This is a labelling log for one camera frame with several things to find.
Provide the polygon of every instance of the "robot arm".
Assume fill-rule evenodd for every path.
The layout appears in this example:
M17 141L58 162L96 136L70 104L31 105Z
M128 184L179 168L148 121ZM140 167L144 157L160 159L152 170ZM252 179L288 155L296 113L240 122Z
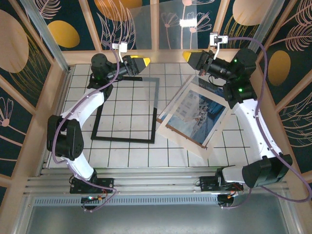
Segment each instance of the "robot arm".
M220 44L227 43L227 41L227 36L211 33L211 46L219 48ZM218 51L217 49L216 54L212 51L186 51L183 57L191 67L199 71L200 76L209 73L215 78L226 81L223 86L225 100L236 114L240 124L243 125L254 150L249 165L231 166L218 170L216 173L218 186L238 182L254 188L278 182L287 173L288 168L269 149L258 128L256 117L260 120L265 136L271 142L273 149L290 165L292 158L290 155L283 155L275 144L261 113L258 112L258 116L255 116L258 101L249 79L256 69L257 55L252 50L243 48L237 52L231 62L227 62L216 57Z
M122 80L123 75L138 75L144 68L149 65L149 58L140 56L124 56L119 62L118 80ZM54 135L59 123L65 116L71 114L61 128L56 144L56 155L62 160L66 160L67 164L83 179L97 184L97 173L93 169L83 154L83 137L81 128L92 112L102 105L110 96L113 85L108 86L102 91L95 92L96 89L108 84L116 74L116 64L109 62L104 54L96 54L91 60L91 70L88 89L78 102L87 97L80 106L72 112L72 108L62 113L60 116L51 116L48 120L47 132L47 149L52 151Z

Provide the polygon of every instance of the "white tile floor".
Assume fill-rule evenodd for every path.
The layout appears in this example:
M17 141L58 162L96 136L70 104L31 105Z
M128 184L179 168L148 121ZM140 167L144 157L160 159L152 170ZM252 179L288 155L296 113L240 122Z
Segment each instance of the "white tile floor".
M88 85L91 73L89 64L76 65L73 79L64 105L67 110L81 98ZM159 115L182 82L196 72L186 63L150 64L141 77L159 78ZM221 79L214 80L222 85ZM131 137L148 139L150 137L153 109L149 106L146 82L121 81L114 84L111 96L104 104L97 136ZM155 144L110 142L91 140L91 132L96 111L85 122L82 131L84 155L95 168L106 167L202 167L246 165L253 153L250 144L240 128L234 114L222 132L222 137L214 146L208 161L181 148L156 133ZM66 167L48 160L47 167Z

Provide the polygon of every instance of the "purple cable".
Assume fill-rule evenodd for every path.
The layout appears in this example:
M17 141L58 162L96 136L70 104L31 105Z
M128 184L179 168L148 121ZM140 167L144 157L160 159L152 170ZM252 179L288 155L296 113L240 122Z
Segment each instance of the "purple cable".
M242 204L246 203L246 201L248 201L248 199L250 198L250 194L252 194L252 189L249 189L249 193L247 195L247 198L242 203L239 203L236 206L229 206L229 207L222 206L221 208L222 209L234 209L234 208L237 208L237 207L241 206Z
M264 93L264 86L265 86L265 82L266 82L266 77L267 77L267 71L268 71L268 56L267 56L267 52L264 48L264 46L261 44L261 42L259 42L258 40L256 39L253 39L253 38L248 38L248 37L237 37L237 38L228 38L228 40L250 40L250 41L253 41L255 43L257 43L262 52L263 52L263 57L264 57L264 76L263 76L263 80L262 80L262 87L261 87L261 93L260 93L260 97L259 97L259 100L258 100L258 104L257 104L257 107L255 109L255 119L256 119L256 122L257 122L257 125L258 125L258 128L265 140L265 142L267 143L268 147L270 148L270 150L273 152L273 154L286 166L288 167L304 184L305 186L307 187L308 189L308 192L309 192L309 195L307 198L305 199L301 199L301 200L296 200L296 199L290 199L290 198L287 198L287 197L283 197L275 192L273 192L272 190L264 187L264 186L260 186L261 188L263 188L264 190L270 192L271 194L273 194L274 196L278 197L278 198L281 198L281 199L284 199L286 201L291 201L291 202L306 202L306 201L310 201L311 198L312 198L312 189L311 187L309 186L309 184L305 181L305 179L291 166L289 165L284 159L281 158L281 156L273 149L270 141L268 140L267 136L265 135L263 129L262 129L262 126L260 124L260 120L259 120L259 116L258 116L258 113L259 113L259 109L260 109L260 105L261 105L261 102L262 102L262 99L263 99L263 93Z
M116 58L116 61L117 61L117 70L116 70L116 74L114 76L114 78L106 85L92 91L91 93L89 93L87 96L85 96L83 99L81 99L72 109L72 111L64 117L64 119L59 123L59 126L57 127L56 129L56 132L55 132L55 135L54 135L54 139L53 139L53 144L52 144L52 158L53 158L53 161L56 163L56 164L61 164L61 163L64 163L66 162L66 160L62 160L62 161L57 161L57 158L56 158L56 155L55 155L55 147L56 147L56 143L57 143L57 138L58 138L58 135L59 135L59 132L60 132L60 129L61 127L63 126L63 124L65 123L65 121L69 118L70 115L72 115L72 113L87 99L89 98L89 96L93 95L94 93L98 92L98 91L101 91L102 89L105 89L106 87L110 86L117 78L118 74L119 74L119 59L118 59L118 55L117 53L113 50L112 46L107 43L106 41L102 41L102 43L104 45L107 45L110 50L113 52L115 58ZM92 209L92 210L87 210L85 209L85 211L87 212L90 212L92 213L93 211L96 211L98 209L100 209L101 207L103 207L107 202L109 202L117 193L117 189L114 189L114 188L109 188L109 187L103 187L103 186L99 186L99 185L96 185L96 184L93 184L93 183L90 183L89 181L85 180L84 178L82 178L81 176L79 176L72 168L69 164L67 164L69 170L71 170L71 172L74 174L74 176L78 179L81 179L83 182L91 185L91 186L94 186L94 187L97 187L97 188L100 188L100 189L106 189L106 190L112 190L114 191L113 195L110 196L109 199L107 199L102 205Z

